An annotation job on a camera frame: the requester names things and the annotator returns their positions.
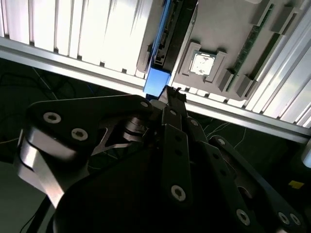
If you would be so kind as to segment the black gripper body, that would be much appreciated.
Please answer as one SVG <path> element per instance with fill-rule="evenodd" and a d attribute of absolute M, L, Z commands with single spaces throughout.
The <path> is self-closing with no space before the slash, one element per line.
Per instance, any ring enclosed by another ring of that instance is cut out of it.
<path fill-rule="evenodd" d="M 185 207 L 160 188 L 157 153 L 145 151 L 121 160 L 72 186 L 56 209 L 56 233 L 275 233 L 278 230 L 217 229 L 220 201 L 215 181 L 198 150 L 190 165 L 192 203 Z"/>

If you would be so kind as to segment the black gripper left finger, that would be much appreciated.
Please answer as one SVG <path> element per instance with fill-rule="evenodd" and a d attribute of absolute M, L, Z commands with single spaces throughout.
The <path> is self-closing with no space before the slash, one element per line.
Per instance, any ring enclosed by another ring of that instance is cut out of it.
<path fill-rule="evenodd" d="M 192 203 L 186 96 L 166 86 L 155 100 L 139 95 L 51 100 L 28 107 L 19 138 L 20 177 L 59 208 L 86 178 L 91 156 L 133 143 L 152 143 L 162 159 L 160 188 L 174 202 Z"/>

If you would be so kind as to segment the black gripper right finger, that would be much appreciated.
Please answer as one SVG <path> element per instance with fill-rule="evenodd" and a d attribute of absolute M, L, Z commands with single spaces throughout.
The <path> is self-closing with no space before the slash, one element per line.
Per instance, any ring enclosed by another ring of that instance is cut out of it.
<path fill-rule="evenodd" d="M 304 230 L 303 217 L 222 137 L 207 139 L 201 125 L 189 117 L 186 95 L 170 88 L 170 106 L 181 114 L 202 164 L 215 181 L 220 201 L 213 225 L 226 230 Z"/>

